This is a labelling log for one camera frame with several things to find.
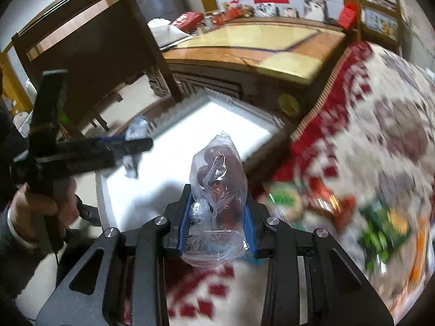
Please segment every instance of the white floor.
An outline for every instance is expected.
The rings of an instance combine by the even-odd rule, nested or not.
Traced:
[[[142,109],[159,99],[151,90],[146,76],[124,87],[119,93],[122,95],[123,101],[112,104],[101,113],[102,118],[107,121],[110,127],[109,135]],[[83,130],[83,133],[89,134],[88,131],[94,131],[91,124]],[[77,175],[75,179],[77,182],[77,195],[84,203],[97,206],[95,174]],[[97,237],[102,233],[101,228],[92,227],[81,218],[74,222],[71,228],[78,228],[83,231],[83,234],[92,237]],[[56,270],[56,260],[54,255],[51,254],[40,263],[28,286],[18,296],[17,305],[27,318],[35,319],[53,292],[56,283]]]

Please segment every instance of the black shoe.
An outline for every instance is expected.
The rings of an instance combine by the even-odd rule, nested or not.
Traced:
[[[93,226],[101,227],[100,214],[98,208],[94,206],[85,205],[79,196],[77,196],[77,209],[80,217],[84,220],[91,222]]]

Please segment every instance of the sleeve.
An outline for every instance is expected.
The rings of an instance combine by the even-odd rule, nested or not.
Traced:
[[[0,286],[10,299],[15,299],[29,283],[44,255],[38,248],[26,246],[14,237],[8,225],[8,211],[6,208],[0,216]]]

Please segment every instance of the metal bolt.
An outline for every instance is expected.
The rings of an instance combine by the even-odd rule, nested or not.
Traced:
[[[118,233],[119,233],[119,230],[117,228],[107,228],[104,231],[104,235],[108,238],[112,238],[115,235],[118,235]]]
[[[267,222],[269,225],[277,225],[277,224],[279,223],[279,219],[276,218],[276,217],[268,217],[268,218],[266,219],[266,222]]]
[[[319,228],[319,229],[317,229],[316,233],[321,238],[326,238],[329,235],[328,231],[325,228]]]
[[[166,222],[167,222],[166,217],[163,217],[162,215],[160,215],[154,219],[154,223],[157,225],[164,225]]]

